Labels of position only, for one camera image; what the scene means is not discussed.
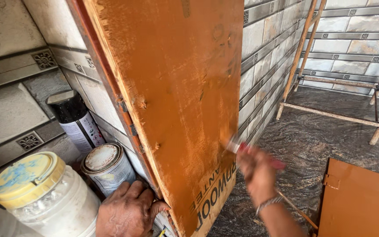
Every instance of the orange metal panel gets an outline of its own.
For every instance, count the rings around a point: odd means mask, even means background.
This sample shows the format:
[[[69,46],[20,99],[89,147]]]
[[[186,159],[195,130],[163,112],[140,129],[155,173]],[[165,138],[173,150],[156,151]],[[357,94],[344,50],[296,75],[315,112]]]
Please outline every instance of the orange metal panel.
[[[243,1],[83,0],[180,236],[235,183]]]
[[[379,174],[330,158],[325,182],[319,237],[379,236]]]

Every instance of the paint can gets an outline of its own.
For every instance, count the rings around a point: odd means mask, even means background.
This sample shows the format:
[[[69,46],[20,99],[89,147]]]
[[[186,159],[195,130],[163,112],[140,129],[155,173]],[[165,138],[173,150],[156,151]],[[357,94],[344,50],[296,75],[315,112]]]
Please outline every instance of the paint can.
[[[135,172],[118,143],[106,143],[93,149],[81,162],[81,170],[108,197],[122,182],[133,183]]]
[[[47,98],[46,104],[81,153],[89,153],[106,143],[84,101],[75,90],[52,94]]]

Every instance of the dark marble floor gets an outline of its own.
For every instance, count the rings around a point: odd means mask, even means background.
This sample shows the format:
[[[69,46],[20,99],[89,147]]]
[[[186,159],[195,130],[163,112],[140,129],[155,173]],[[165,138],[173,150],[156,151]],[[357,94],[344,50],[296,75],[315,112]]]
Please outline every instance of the dark marble floor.
[[[289,102],[373,120],[374,107],[369,100],[360,95],[299,87]],[[277,187],[318,224],[329,157],[379,173],[379,141],[375,146],[368,144],[374,131],[372,126],[285,107],[280,121],[270,122],[257,145],[287,163],[277,175]],[[298,213],[288,209],[306,232],[310,230]],[[208,236],[268,236],[263,222],[255,216],[241,173]]]

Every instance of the metal frame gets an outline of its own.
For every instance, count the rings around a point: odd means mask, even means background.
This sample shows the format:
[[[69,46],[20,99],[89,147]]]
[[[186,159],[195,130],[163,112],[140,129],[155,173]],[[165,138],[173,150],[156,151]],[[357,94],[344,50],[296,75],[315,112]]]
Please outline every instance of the metal frame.
[[[311,1],[311,6],[310,6],[310,9],[308,11],[307,19],[305,20],[305,25],[304,25],[304,29],[302,31],[301,38],[299,39],[298,48],[297,48],[297,51],[295,54],[294,61],[292,63],[291,71],[289,73],[289,79],[288,79],[288,82],[286,84],[285,91],[283,93],[283,101],[280,103],[279,110],[278,110],[277,116],[276,116],[276,120],[280,119],[280,116],[282,115],[283,108],[286,106],[286,107],[291,107],[291,108],[295,108],[295,109],[299,109],[299,110],[303,110],[303,111],[308,111],[311,113],[317,113],[320,115],[329,116],[329,117],[333,117],[333,118],[337,118],[337,119],[343,119],[343,120],[361,123],[361,124],[365,124],[365,125],[375,126],[375,127],[377,127],[377,129],[375,130],[374,135],[372,136],[371,141],[369,142],[370,145],[375,145],[378,138],[379,138],[378,109],[377,109],[377,103],[376,103],[377,97],[379,94],[379,83],[378,84],[371,84],[371,83],[355,82],[355,81],[335,81],[335,80],[328,80],[328,79],[323,79],[323,78],[315,78],[315,77],[311,77],[311,76],[302,76],[302,72],[304,70],[305,63],[307,62],[308,54],[310,52],[310,49],[311,49],[311,46],[313,43],[313,41],[311,39],[314,38],[314,35],[316,33],[316,30],[317,30],[317,27],[318,27],[318,24],[320,21],[320,17],[321,17],[321,14],[323,12],[323,9],[324,9],[324,5],[326,4],[326,0],[321,1],[320,7],[317,11],[317,15],[313,18],[313,13],[315,11],[316,4],[317,4],[317,0]],[[313,25],[313,30],[311,33],[308,33],[308,29],[312,25]],[[295,72],[297,71],[298,62],[299,62],[299,59],[300,59],[300,56],[302,53],[302,49],[303,49],[307,34],[310,34],[310,40],[308,41],[307,48],[305,51],[305,55],[304,55],[304,58],[303,58],[303,61],[301,64],[301,68],[298,72],[297,81],[292,85],[292,80],[293,80],[293,77],[295,75]],[[330,111],[323,111],[323,110],[313,109],[313,108],[310,108],[307,106],[294,105],[294,104],[287,103],[286,100],[288,98],[288,95],[292,92],[292,90],[294,92],[297,91],[299,82],[301,80],[318,81],[318,82],[324,82],[324,83],[332,83],[332,84],[340,84],[340,85],[346,85],[346,86],[357,86],[357,87],[365,87],[365,88],[374,89],[374,95],[371,98],[370,104],[375,105],[375,121],[370,121],[370,120],[361,119],[361,118],[360,119],[354,118],[354,117],[345,116],[345,115],[337,114],[337,113],[330,112]]]

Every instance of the wooden door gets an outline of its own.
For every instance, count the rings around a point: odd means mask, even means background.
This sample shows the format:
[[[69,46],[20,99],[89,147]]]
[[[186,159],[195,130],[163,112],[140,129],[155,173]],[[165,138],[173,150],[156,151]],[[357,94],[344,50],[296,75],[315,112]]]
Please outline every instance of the wooden door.
[[[178,234],[207,235],[235,184],[235,155],[220,139],[238,129],[243,1],[75,1]]]

